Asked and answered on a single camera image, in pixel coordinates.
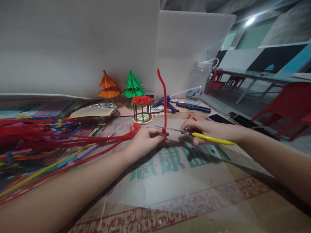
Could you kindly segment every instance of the metal bowl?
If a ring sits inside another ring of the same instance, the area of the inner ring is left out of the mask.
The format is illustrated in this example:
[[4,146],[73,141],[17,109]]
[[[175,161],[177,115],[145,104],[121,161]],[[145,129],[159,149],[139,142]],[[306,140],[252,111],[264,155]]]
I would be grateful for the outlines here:
[[94,104],[91,105],[89,107],[103,107],[103,108],[112,108],[114,109],[111,114],[113,114],[117,109],[118,109],[118,105],[113,104],[113,103],[101,103],[101,104]]

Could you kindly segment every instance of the gray table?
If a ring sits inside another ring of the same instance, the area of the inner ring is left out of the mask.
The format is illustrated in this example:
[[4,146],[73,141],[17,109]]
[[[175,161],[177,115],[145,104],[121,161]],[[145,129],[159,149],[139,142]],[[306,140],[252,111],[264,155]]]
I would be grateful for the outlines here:
[[271,73],[263,73],[263,72],[256,72],[256,71],[247,71],[247,70],[238,70],[238,69],[227,69],[227,68],[219,68],[217,70],[217,73],[222,74],[228,74],[232,76],[242,77],[242,78],[250,78],[253,81],[250,83],[250,85],[246,88],[244,93],[241,95],[241,97],[237,100],[236,104],[239,104],[241,100],[244,98],[246,93],[251,89],[251,87],[254,85],[254,83],[257,80],[262,80],[265,82],[272,83],[268,89],[262,93],[263,97],[268,91],[271,90],[276,84],[288,84],[288,83],[294,83],[294,82],[310,82],[310,80],[301,79],[298,77],[294,77],[292,73],[277,73],[277,74],[271,74]]

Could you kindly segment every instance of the bottle handle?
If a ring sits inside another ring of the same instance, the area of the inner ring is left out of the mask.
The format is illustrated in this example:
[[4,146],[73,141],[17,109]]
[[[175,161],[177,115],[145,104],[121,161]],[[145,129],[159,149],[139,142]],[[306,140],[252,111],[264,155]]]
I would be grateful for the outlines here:
[[217,60],[217,63],[216,63],[215,66],[211,67],[211,69],[212,69],[212,68],[215,68],[215,67],[218,65],[218,63],[219,63],[219,59],[218,59],[218,58],[212,58],[212,59],[210,59],[210,60],[207,61],[207,62],[210,62],[210,61],[212,61],[212,60]]

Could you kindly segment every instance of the ceiling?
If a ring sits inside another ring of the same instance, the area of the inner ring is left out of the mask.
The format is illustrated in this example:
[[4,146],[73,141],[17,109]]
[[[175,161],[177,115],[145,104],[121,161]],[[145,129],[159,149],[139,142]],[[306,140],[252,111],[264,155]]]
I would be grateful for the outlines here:
[[253,25],[275,20],[301,0],[161,0],[162,10],[194,11],[237,15],[232,30],[255,17]]

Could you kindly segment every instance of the smartphone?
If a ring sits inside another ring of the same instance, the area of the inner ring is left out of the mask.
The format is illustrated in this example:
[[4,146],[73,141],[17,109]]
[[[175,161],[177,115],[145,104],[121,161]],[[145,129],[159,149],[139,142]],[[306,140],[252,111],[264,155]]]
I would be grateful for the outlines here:
[[224,123],[224,124],[230,124],[234,125],[232,122],[228,121],[227,119],[223,118],[222,116],[215,114],[207,117],[211,121],[219,122],[219,123]]

